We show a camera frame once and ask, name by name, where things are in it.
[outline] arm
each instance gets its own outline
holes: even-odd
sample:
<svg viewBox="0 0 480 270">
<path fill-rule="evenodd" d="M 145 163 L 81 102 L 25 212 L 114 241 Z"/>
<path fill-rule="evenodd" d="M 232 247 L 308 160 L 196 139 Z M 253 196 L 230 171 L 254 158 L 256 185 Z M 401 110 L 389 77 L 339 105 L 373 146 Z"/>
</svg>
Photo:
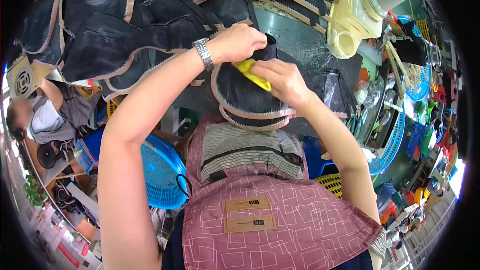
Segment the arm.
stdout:
<svg viewBox="0 0 480 270">
<path fill-rule="evenodd" d="M 308 89 L 297 66 L 279 60 L 257 61 L 249 72 L 269 81 L 273 95 L 309 121 L 340 172 L 342 198 L 380 223 L 374 187 L 362 149 L 344 123 Z"/>
<path fill-rule="evenodd" d="M 266 44 L 266 36 L 254 28 L 234 25 L 206 45 L 213 63 L 219 64 L 243 61 Z M 140 147 L 175 98 L 203 70 L 195 48 L 164 63 L 122 101 L 105 127 L 98 203 L 106 269 L 161 268 Z"/>
<path fill-rule="evenodd" d="M 43 91 L 43 93 L 45 93 L 48 99 L 52 101 L 53 107 L 58 112 L 63 104 L 63 94 L 60 89 L 55 86 L 53 82 L 45 78 L 42 80 L 40 89 Z"/>
</svg>

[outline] brown label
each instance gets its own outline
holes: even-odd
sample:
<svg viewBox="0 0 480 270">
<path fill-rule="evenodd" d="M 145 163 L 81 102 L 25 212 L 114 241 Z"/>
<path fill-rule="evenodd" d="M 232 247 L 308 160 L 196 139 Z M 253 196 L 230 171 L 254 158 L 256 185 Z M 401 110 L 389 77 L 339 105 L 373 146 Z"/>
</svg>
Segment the brown label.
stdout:
<svg viewBox="0 0 480 270">
<path fill-rule="evenodd" d="M 267 196 L 233 199 L 224 201 L 222 204 L 223 212 L 225 213 L 252 209 L 267 209 L 270 207 Z"/>
<path fill-rule="evenodd" d="M 273 215 L 223 218 L 224 233 L 244 233 L 275 229 Z"/>
</svg>

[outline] hand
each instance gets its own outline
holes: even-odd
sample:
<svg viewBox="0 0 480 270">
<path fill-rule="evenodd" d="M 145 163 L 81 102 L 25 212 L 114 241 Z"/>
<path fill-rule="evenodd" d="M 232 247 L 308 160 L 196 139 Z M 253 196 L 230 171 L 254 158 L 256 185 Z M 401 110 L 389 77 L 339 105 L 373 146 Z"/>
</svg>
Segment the hand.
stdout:
<svg viewBox="0 0 480 270">
<path fill-rule="evenodd" d="M 287 105 L 302 111 L 318 96 L 305 85 L 297 65 L 278 59 L 256 61 L 248 70 L 272 85 L 272 94 Z"/>
<path fill-rule="evenodd" d="M 234 24 L 206 45 L 215 65 L 242 62 L 267 46 L 267 36 L 244 23 Z"/>
</svg>

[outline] metal watch band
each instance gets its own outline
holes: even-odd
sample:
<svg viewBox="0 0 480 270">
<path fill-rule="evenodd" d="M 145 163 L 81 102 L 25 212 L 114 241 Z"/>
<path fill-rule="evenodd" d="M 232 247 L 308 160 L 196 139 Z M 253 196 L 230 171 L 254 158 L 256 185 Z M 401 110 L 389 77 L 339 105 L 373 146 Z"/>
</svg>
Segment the metal watch band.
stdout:
<svg viewBox="0 0 480 270">
<path fill-rule="evenodd" d="M 205 70 L 211 71 L 213 69 L 213 61 L 210 52 L 208 52 L 207 45 L 205 44 L 208 40 L 208 38 L 199 39 L 193 42 L 193 45 L 197 48 L 197 51 L 200 54 Z"/>
</svg>

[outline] seated worker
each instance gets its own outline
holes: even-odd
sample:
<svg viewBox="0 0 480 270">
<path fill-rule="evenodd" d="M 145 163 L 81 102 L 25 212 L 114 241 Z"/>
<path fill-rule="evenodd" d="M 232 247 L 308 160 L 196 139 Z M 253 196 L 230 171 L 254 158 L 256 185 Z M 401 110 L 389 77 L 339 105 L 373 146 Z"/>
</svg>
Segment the seated worker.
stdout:
<svg viewBox="0 0 480 270">
<path fill-rule="evenodd" d="M 33 101 L 21 96 L 10 101 L 6 122 L 17 141 L 25 136 L 38 144 L 68 141 L 75 138 L 76 129 L 87 124 L 101 94 L 86 99 L 75 87 L 64 86 L 61 91 L 44 78 Z"/>
<path fill-rule="evenodd" d="M 236 24 L 207 41 L 206 47 L 213 63 L 219 64 L 243 61 L 266 44 L 264 34 Z M 246 131 L 217 116 L 203 117 L 187 156 L 189 200 L 160 252 L 140 148 L 207 64 L 208 58 L 195 47 L 162 64 L 123 100 L 105 127 L 98 166 L 105 269 L 380 269 L 386 233 L 362 149 L 306 87 L 297 66 L 276 59 L 257 61 L 249 71 L 269 81 L 273 95 L 314 127 L 340 172 L 343 199 L 308 180 L 296 135 Z M 252 146 L 272 150 L 255 151 Z M 279 152 L 295 153 L 300 161 L 286 162 Z M 215 163 L 205 163 L 212 156 Z M 220 179 L 202 177 L 212 165 L 224 172 Z M 255 196 L 266 196 L 270 206 L 222 209 L 223 202 Z M 232 217 L 254 215 L 268 217 L 270 222 L 262 223 L 270 223 L 270 229 L 224 232 Z"/>
</svg>

